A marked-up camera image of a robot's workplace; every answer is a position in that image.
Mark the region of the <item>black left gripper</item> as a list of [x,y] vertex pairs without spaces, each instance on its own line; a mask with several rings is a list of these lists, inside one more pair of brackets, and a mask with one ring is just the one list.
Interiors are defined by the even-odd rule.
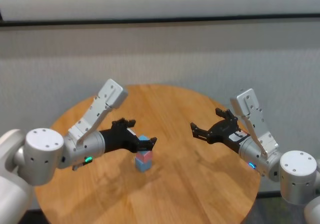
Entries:
[[104,139],[104,153],[125,149],[132,153],[138,151],[152,151],[157,138],[137,138],[136,134],[128,128],[134,127],[136,121],[121,118],[112,122],[110,129],[100,131]]

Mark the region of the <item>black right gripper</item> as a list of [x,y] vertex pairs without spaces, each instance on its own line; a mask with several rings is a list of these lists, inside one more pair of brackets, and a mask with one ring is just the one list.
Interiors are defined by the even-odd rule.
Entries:
[[216,115],[223,118],[208,131],[199,128],[193,122],[190,124],[194,138],[206,141],[208,144],[222,143],[235,153],[239,153],[242,143],[249,138],[249,134],[239,128],[238,118],[230,109],[216,108]]

